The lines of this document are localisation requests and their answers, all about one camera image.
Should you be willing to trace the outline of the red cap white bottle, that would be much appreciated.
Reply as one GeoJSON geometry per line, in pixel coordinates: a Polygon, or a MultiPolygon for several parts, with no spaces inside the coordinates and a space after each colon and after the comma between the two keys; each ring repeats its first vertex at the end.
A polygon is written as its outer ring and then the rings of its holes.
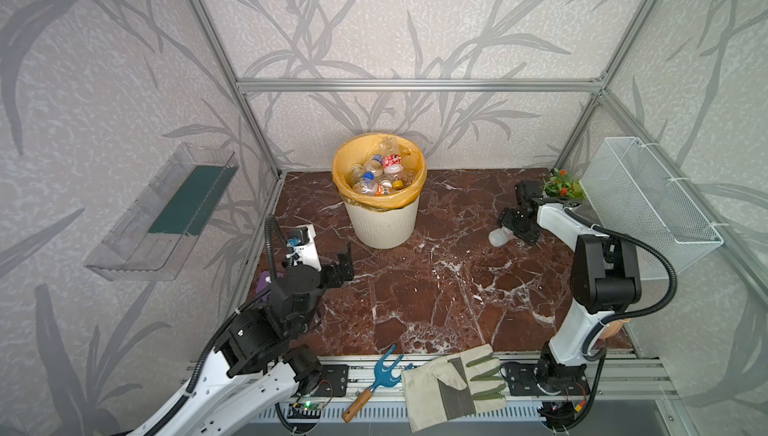
{"type": "Polygon", "coordinates": [[[505,226],[501,226],[490,232],[488,235],[488,240],[492,246],[502,247],[508,244],[508,242],[510,242],[510,240],[512,240],[514,237],[515,234],[511,229],[505,226]]]}

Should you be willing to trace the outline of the blue cap pepsi bottle front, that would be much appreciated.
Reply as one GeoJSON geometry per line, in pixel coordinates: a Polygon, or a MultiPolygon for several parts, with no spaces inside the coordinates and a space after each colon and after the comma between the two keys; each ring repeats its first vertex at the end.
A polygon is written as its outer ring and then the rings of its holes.
{"type": "Polygon", "coordinates": [[[371,171],[366,171],[362,178],[353,186],[353,190],[361,195],[376,195],[378,194],[378,182],[375,179],[375,175],[371,171]]]}

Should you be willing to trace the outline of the blue pepsi label bottle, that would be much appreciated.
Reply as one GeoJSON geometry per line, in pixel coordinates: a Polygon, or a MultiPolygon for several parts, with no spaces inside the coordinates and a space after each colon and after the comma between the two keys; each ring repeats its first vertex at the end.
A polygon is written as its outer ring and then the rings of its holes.
{"type": "Polygon", "coordinates": [[[374,154],[372,158],[368,159],[363,166],[365,173],[371,173],[373,178],[378,178],[383,175],[382,156],[380,154],[374,154]]]}

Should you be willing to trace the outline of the red label clear bottle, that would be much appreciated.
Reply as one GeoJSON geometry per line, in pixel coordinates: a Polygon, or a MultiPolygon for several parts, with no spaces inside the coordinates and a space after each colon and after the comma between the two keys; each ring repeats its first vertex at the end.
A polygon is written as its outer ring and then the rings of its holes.
{"type": "Polygon", "coordinates": [[[388,175],[401,173],[405,166],[402,160],[403,151],[395,136],[386,136],[378,146],[378,154],[381,156],[383,172],[388,175]]]}

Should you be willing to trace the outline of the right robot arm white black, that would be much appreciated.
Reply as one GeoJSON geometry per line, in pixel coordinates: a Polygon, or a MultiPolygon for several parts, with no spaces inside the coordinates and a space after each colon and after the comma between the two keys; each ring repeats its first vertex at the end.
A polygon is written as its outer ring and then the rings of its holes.
{"type": "Polygon", "coordinates": [[[577,201],[544,194],[533,180],[515,186],[517,204],[504,209],[489,236],[500,247],[512,238],[529,244],[548,231],[573,252],[570,287],[573,301],[556,334],[543,346],[536,363],[506,363],[502,367],[514,396],[564,395],[587,382],[588,363],[607,351],[595,346],[608,326],[622,318],[654,314],[671,303],[678,276],[656,248],[633,236],[594,224],[577,215],[577,201]],[[668,288],[656,303],[636,310],[642,296],[639,251],[655,258],[667,274],[668,288]]]}

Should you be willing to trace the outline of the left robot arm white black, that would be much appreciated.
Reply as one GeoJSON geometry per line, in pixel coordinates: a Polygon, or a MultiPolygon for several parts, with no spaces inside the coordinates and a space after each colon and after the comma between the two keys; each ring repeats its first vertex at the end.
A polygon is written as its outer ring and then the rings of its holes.
{"type": "Polygon", "coordinates": [[[264,410],[324,383],[323,366],[305,345],[295,345],[317,321],[330,289],[354,278],[350,247],[323,264],[312,225],[283,232],[264,223],[269,284],[215,330],[190,378],[136,435],[231,435],[264,410]]]}

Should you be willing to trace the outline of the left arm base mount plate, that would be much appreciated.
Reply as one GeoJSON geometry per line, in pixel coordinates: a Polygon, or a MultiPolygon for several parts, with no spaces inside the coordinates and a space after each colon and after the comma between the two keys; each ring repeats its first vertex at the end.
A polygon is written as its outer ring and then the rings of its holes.
{"type": "Polygon", "coordinates": [[[325,399],[344,397],[347,393],[349,370],[350,367],[346,364],[324,365],[320,382],[311,396],[325,399]]]}

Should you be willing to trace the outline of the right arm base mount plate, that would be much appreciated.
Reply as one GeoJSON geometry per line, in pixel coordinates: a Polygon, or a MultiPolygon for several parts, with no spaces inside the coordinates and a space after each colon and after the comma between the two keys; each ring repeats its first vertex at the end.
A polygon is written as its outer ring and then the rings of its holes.
{"type": "Polygon", "coordinates": [[[501,366],[501,372],[511,396],[539,396],[542,394],[535,374],[535,364],[508,361],[501,366]]]}

